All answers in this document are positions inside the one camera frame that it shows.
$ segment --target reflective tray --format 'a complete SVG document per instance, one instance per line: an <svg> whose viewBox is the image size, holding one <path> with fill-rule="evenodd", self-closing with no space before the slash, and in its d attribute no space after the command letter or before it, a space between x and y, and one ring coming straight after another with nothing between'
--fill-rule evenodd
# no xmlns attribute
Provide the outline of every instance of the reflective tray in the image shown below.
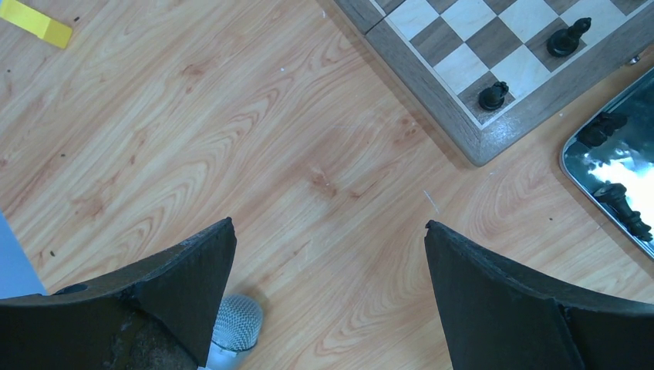
<svg viewBox="0 0 654 370"><path fill-rule="evenodd" d="M626 124L615 130L605 129L613 133L594 146L602 141L597 137L597 131L602 131L598 123L607 116L624 117ZM614 224L654 258L654 241L634 236L638 232L634 232L630 220L625 220L624 212L596 199L603 199L607 184L621 183L626 187L625 198L631 210L640 212L640 220L654 227L654 69L604 106L568 140L561 154L561 168Z"/></svg>

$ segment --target wooden table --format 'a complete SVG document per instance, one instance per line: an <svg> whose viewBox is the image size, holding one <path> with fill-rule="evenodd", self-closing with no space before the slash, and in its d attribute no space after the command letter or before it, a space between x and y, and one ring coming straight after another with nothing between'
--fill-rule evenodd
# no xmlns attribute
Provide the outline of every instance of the wooden table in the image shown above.
<svg viewBox="0 0 654 370"><path fill-rule="evenodd" d="M448 368L423 249L436 219L654 302L654 264L558 167L652 55L474 169L329 0L30 5L75 30L60 51L0 24L0 208L51 292L232 216L228 293L266 311L245 368Z"/></svg>

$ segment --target microphone grille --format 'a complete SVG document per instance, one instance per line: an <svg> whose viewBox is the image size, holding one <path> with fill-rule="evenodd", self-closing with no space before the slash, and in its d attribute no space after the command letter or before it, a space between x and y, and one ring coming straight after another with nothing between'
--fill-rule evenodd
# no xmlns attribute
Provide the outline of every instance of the microphone grille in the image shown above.
<svg viewBox="0 0 654 370"><path fill-rule="evenodd" d="M218 309L212 341L233 352L244 352L257 344L264 312L254 299L235 294L223 298Z"/></svg>

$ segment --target metal tray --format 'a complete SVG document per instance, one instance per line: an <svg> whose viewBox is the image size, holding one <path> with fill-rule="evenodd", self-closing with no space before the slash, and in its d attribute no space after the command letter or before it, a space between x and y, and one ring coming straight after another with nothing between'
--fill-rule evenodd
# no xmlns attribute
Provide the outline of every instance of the metal tray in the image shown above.
<svg viewBox="0 0 654 370"><path fill-rule="evenodd" d="M641 213L645 224L654 227L654 69L616 96L602 112L626 114L628 121L602 145L589 148L578 141L578 133L592 122L590 119L564 145L561 168L591 202L654 259L654 241L631 235L617 213L592 196L607 183L622 183L627 188L629 206Z"/></svg>

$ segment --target chessboard square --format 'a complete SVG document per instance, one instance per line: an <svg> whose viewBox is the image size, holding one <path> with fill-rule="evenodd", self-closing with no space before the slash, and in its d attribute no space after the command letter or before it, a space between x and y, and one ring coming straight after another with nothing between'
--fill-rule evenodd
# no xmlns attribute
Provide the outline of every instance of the chessboard square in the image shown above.
<svg viewBox="0 0 654 370"><path fill-rule="evenodd" d="M520 39L499 18L490 21L466 43L488 68L495 67L522 45Z"/></svg>
<svg viewBox="0 0 654 370"><path fill-rule="evenodd" d="M536 58L543 63L547 69L549 69L550 72L554 72L558 67L562 66L565 62L567 62L574 54L577 54L583 48L586 47L586 44L584 43L583 40L579 40L579 47L577 50L575 50L574 53L571 55L564 57L564 58L557 58L555 56L552 56L548 52L548 40L552 36L552 34L559 29L566 29L568 25L563 22L560 18L556 18L552 23L550 23L547 27L545 27L542 31L540 31L534 38L529 40L525 45L531 52L534 53Z"/></svg>
<svg viewBox="0 0 654 370"><path fill-rule="evenodd" d="M529 95L550 76L548 69L525 45L499 62L491 72L498 80L505 81L509 85L509 91L515 99L522 99Z"/></svg>
<svg viewBox="0 0 654 370"><path fill-rule="evenodd" d="M386 14L390 14L395 10L404 0L375 0L379 7L384 9Z"/></svg>
<svg viewBox="0 0 654 370"><path fill-rule="evenodd" d="M464 41L439 17L416 35L411 43L430 66L435 66Z"/></svg>
<svg viewBox="0 0 654 370"><path fill-rule="evenodd" d="M582 35L582 40L593 46L611 34L626 20L626 15L611 0L579 0L561 14L561 19L572 25L578 19L590 17L591 29Z"/></svg>
<svg viewBox="0 0 654 370"><path fill-rule="evenodd" d="M441 16L466 41L492 21L495 13L484 0L458 0Z"/></svg>
<svg viewBox="0 0 654 370"><path fill-rule="evenodd" d="M484 62L466 44L436 64L434 70L457 95L488 72Z"/></svg>
<svg viewBox="0 0 654 370"><path fill-rule="evenodd" d="M500 14L500 19L522 42L529 41L557 17L544 0L517 0Z"/></svg>
<svg viewBox="0 0 654 370"><path fill-rule="evenodd" d="M480 124L484 125L486 122L490 121L495 117L502 108L511 104L515 98L511 95L511 91L504 97L504 105L495 111L489 112L484 110L479 106L479 93L484 89L491 87L494 83L497 82L497 78L493 73L486 72L481 78L475 81L470 87L465 89L461 94L459 94L459 99L461 102L470 110L474 118L479 121Z"/></svg>
<svg viewBox="0 0 654 370"><path fill-rule="evenodd" d="M436 18L438 13L426 0L406 0L387 17L407 40L413 39Z"/></svg>
<svg viewBox="0 0 654 370"><path fill-rule="evenodd" d="M630 15L640 5L645 4L647 0L611 0L615 6L620 9L620 12L625 15Z"/></svg>
<svg viewBox="0 0 654 370"><path fill-rule="evenodd" d="M433 6L438 14L443 14L452 4L457 2L457 0L427 0Z"/></svg>
<svg viewBox="0 0 654 370"><path fill-rule="evenodd" d="M500 14L503 11L507 10L508 7L513 5L517 0L484 0L486 4L495 12L495 14Z"/></svg>
<svg viewBox="0 0 654 370"><path fill-rule="evenodd" d="M578 1L579 0L545 0L545 2L547 2L558 15L563 14L563 12L570 9L570 7Z"/></svg>

